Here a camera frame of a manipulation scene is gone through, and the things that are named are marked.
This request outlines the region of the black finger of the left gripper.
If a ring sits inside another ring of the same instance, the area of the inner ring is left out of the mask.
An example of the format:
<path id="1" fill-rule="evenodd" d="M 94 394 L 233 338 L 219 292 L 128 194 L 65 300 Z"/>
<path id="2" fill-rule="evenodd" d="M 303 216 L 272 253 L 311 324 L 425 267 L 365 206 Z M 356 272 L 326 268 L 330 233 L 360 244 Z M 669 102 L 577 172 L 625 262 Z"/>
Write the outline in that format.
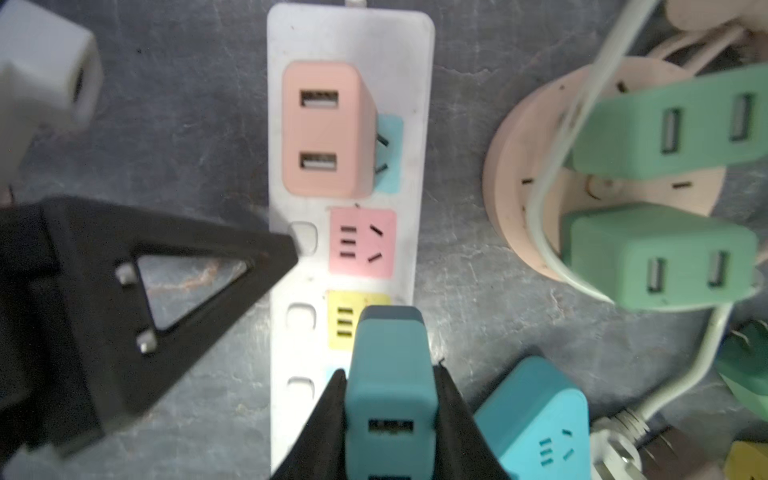
<path id="1" fill-rule="evenodd" d="M 245 271 L 167 329 L 144 256 L 240 260 Z M 148 411 L 297 263 L 284 234 L 96 200 L 1 212 L 1 452 L 70 455 Z"/>

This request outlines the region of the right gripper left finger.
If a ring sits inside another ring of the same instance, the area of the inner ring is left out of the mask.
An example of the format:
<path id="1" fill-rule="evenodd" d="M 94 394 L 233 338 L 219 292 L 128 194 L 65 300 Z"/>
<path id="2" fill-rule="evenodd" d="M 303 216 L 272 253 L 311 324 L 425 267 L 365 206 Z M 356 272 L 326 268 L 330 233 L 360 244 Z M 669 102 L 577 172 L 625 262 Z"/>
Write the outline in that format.
<path id="1" fill-rule="evenodd" d="M 346 479 L 344 399 L 347 378 L 336 370 L 286 458 L 278 479 Z"/>

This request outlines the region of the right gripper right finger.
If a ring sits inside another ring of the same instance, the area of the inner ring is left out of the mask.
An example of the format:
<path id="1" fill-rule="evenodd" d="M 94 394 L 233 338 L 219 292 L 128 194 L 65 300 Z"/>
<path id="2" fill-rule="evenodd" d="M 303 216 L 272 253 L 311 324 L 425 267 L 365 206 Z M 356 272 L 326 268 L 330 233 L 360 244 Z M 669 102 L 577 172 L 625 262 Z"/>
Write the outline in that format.
<path id="1" fill-rule="evenodd" d="M 449 371 L 433 367 L 438 395 L 435 479 L 509 479 L 462 398 Z"/>

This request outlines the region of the teal plug adapter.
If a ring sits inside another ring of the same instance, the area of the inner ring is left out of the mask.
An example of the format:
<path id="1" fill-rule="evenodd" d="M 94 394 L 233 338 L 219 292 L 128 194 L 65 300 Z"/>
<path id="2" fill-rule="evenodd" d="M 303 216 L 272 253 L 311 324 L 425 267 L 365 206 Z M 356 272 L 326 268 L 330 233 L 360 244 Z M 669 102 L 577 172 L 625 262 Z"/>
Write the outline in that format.
<path id="1" fill-rule="evenodd" d="M 349 479 L 431 479 L 438 395 L 427 329 L 411 306 L 366 307 L 345 392 Z"/>

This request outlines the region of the teal triangular power strip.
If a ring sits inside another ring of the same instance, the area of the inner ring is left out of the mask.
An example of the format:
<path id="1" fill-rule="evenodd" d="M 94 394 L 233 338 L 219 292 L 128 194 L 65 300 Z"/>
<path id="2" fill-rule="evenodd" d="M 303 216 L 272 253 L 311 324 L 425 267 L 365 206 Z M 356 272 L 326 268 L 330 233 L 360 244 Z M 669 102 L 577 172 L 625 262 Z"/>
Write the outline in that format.
<path id="1" fill-rule="evenodd" d="M 587 399 L 543 357 L 519 362 L 474 419 L 512 479 L 591 477 Z"/>

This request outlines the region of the white long power strip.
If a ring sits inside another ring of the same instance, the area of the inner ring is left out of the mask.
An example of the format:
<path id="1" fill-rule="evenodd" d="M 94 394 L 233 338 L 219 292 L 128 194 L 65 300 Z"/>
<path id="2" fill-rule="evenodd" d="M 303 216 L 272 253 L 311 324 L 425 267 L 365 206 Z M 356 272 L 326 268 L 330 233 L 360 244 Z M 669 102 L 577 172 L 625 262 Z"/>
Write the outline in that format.
<path id="1" fill-rule="evenodd" d="M 328 381 L 350 364 L 361 312 L 413 301 L 435 27 L 425 13 L 281 3 L 267 16 L 269 226 L 297 265 L 270 294 L 271 462 L 277 468 Z M 302 197 L 282 181 L 282 76 L 295 61 L 354 65 L 377 108 L 374 189 Z"/>

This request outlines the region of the yellow plug adapter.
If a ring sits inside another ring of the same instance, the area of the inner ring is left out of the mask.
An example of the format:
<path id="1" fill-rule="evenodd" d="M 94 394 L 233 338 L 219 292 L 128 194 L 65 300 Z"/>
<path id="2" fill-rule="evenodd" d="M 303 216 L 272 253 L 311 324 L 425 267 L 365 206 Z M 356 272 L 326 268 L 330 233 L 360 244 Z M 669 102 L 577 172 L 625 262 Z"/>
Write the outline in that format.
<path id="1" fill-rule="evenodd" d="M 768 445 L 735 441 L 727 455 L 724 474 L 728 480 L 768 480 Z"/>

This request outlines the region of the green plug adapter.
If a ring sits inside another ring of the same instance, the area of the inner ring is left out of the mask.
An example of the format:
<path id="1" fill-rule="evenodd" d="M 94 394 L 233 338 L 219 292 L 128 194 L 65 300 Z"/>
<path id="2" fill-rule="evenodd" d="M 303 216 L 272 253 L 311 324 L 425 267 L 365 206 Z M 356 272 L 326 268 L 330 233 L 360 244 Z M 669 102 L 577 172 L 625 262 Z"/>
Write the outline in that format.
<path id="1" fill-rule="evenodd" d="M 714 365 L 734 397 L 767 421 L 767 322 L 753 320 L 732 330 Z"/>

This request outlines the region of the pink plug adapter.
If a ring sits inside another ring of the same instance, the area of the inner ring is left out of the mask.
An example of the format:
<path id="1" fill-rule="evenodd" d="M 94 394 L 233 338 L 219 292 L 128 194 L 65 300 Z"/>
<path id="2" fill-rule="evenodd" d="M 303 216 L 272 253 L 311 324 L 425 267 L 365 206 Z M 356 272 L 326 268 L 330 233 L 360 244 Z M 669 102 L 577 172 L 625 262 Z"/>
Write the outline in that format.
<path id="1" fill-rule="evenodd" d="M 282 76 L 282 181 L 293 195 L 362 199 L 374 189 L 377 108 L 349 63 L 295 61 Z"/>

